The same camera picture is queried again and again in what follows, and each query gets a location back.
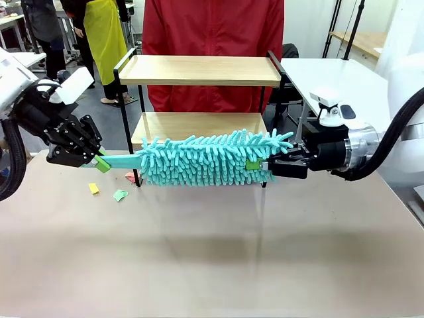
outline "person in red jacket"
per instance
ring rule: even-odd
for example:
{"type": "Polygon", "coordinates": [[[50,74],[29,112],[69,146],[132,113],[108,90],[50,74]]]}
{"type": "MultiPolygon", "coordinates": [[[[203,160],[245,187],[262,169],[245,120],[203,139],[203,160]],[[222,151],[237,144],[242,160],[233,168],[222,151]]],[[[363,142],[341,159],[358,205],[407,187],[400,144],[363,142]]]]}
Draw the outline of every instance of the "person in red jacket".
{"type": "MultiPolygon", "coordinates": [[[[282,58],[284,0],[146,0],[143,54],[282,58]]],[[[265,106],[271,94],[267,89],[265,106]]],[[[155,111],[258,112],[260,87],[149,85],[155,111]]]]}

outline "yellow apron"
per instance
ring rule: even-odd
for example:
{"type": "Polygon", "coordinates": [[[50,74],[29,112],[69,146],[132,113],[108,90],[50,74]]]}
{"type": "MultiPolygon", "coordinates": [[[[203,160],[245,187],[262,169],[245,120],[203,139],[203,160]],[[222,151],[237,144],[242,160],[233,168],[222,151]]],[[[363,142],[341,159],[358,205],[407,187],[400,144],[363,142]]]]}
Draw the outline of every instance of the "yellow apron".
{"type": "Polygon", "coordinates": [[[84,28],[101,83],[110,84],[114,80],[113,68],[127,53],[116,1],[88,2],[84,28]]]}

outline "green tape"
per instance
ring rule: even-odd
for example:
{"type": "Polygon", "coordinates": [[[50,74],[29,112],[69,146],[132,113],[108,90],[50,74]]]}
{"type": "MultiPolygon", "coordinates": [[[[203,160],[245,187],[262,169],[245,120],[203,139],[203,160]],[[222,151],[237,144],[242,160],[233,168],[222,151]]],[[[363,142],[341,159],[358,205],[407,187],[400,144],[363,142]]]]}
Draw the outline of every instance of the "green tape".
{"type": "Polygon", "coordinates": [[[261,162],[262,159],[257,159],[255,162],[251,162],[249,159],[246,160],[246,170],[259,170],[261,162]]]}
{"type": "Polygon", "coordinates": [[[94,159],[97,160],[97,164],[94,166],[94,168],[97,168],[103,173],[106,173],[111,169],[111,165],[104,161],[102,158],[100,158],[98,155],[95,155],[94,159]]]}

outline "black cable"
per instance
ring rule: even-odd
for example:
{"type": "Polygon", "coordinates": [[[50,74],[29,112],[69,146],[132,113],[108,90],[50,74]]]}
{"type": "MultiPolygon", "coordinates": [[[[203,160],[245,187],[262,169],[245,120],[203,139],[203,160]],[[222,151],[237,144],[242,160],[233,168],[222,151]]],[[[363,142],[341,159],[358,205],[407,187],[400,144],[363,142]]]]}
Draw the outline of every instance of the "black cable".
{"type": "Polygon", "coordinates": [[[424,88],[408,99],[405,105],[397,112],[382,141],[378,145],[376,152],[363,167],[347,172],[333,171],[331,173],[348,181],[356,181],[369,176],[387,158],[402,131],[422,105],[424,105],[424,88]]]}
{"type": "Polygon", "coordinates": [[[27,156],[18,124],[12,119],[4,119],[1,121],[1,126],[5,133],[11,161],[9,176],[0,184],[0,201],[3,201],[18,190],[27,170],[27,156]]]}
{"type": "Polygon", "coordinates": [[[358,3],[358,0],[355,0],[355,4],[353,5],[352,14],[350,15],[349,22],[348,22],[347,27],[346,27],[346,30],[345,30],[345,32],[344,32],[344,34],[343,34],[343,39],[340,41],[340,46],[339,46],[339,50],[337,51],[337,56],[336,56],[336,58],[339,58],[340,49],[342,48],[343,41],[345,40],[345,36],[346,36],[347,30],[349,29],[349,25],[350,25],[350,22],[351,22],[351,20],[352,20],[352,18],[353,18],[353,14],[354,14],[354,12],[355,12],[355,8],[356,8],[356,4],[357,4],[357,3],[358,3]]]}

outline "yellow block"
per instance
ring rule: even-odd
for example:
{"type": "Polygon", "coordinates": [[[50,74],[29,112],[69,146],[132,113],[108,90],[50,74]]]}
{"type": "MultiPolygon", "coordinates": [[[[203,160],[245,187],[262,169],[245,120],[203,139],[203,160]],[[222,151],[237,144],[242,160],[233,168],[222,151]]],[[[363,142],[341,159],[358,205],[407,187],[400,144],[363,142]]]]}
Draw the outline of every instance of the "yellow block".
{"type": "Polygon", "coordinates": [[[99,193],[99,188],[96,186],[96,184],[89,184],[88,185],[91,191],[91,194],[99,193]]]}

